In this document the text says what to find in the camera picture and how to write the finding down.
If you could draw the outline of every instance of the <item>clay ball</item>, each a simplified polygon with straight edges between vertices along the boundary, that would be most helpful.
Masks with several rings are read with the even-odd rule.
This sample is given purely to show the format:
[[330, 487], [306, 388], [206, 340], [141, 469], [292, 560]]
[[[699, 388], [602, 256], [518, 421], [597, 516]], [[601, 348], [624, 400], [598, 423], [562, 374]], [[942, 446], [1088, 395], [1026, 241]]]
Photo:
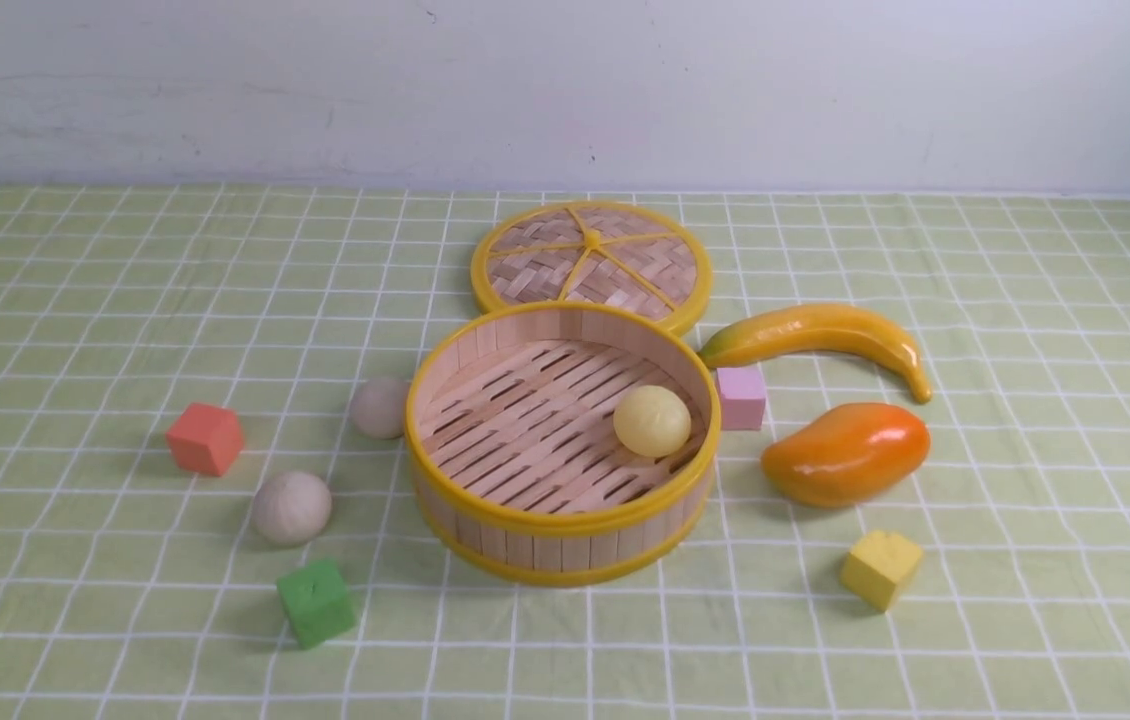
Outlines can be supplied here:
[[400, 378], [371, 378], [360, 383], [347, 407], [351, 424], [373, 439], [399, 439], [405, 433], [405, 398], [409, 383]]
[[664, 387], [638, 387], [614, 409], [614, 432], [637, 456], [667, 457], [689, 441], [689, 407]]
[[251, 524], [277, 546], [294, 546], [318, 537], [329, 521], [333, 498], [329, 486], [312, 472], [275, 475], [254, 493]]

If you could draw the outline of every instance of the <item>yellow banana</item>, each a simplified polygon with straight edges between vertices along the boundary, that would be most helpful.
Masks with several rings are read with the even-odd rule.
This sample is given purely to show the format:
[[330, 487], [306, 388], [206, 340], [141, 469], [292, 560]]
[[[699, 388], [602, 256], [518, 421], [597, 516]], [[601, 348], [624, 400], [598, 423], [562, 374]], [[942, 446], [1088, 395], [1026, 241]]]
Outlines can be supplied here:
[[698, 356], [709, 368], [738, 368], [810, 350], [864, 357], [902, 375], [918, 402], [935, 397], [911, 333], [885, 315], [836, 302], [793, 305], [739, 320], [713, 333]]

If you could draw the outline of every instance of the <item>foam cube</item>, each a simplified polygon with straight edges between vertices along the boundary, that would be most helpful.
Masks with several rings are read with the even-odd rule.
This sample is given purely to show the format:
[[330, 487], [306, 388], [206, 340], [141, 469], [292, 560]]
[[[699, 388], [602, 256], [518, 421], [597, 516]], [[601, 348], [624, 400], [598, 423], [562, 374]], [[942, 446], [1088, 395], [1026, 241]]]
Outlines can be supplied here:
[[245, 446], [236, 413], [193, 402], [166, 430], [169, 454], [180, 468], [221, 477]]
[[721, 430], [759, 430], [765, 420], [765, 375], [760, 365], [716, 368]]
[[872, 530], [845, 556], [840, 583], [877, 611], [887, 611], [907, 591], [925, 552], [899, 534]]
[[338, 566], [318, 559], [276, 582], [299, 648], [308, 650], [356, 626], [356, 607]]

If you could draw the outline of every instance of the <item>steamer basket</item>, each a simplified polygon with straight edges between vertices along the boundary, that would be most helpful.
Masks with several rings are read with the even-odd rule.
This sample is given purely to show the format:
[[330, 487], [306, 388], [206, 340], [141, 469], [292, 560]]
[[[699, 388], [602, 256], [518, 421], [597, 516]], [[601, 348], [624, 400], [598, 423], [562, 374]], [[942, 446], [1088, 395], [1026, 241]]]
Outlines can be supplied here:
[[[611, 415], [638, 384], [672, 389], [688, 443], [647, 460]], [[410, 388], [414, 492], [463, 559], [538, 585], [605, 582], [672, 550], [705, 506], [720, 398], [689, 346], [625, 310], [536, 302], [493, 311], [432, 352]]]
[[506, 219], [475, 250], [484, 313], [547, 300], [596, 302], [676, 336], [707, 310], [712, 269], [686, 228], [635, 205], [575, 201]]

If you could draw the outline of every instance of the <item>green cube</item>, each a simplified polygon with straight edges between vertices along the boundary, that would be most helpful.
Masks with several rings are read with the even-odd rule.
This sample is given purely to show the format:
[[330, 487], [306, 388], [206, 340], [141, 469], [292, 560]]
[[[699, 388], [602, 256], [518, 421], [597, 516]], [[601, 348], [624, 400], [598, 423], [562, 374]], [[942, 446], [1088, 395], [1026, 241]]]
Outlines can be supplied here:
[[281, 607], [303, 650], [356, 625], [356, 609], [332, 559], [318, 559], [276, 582]]

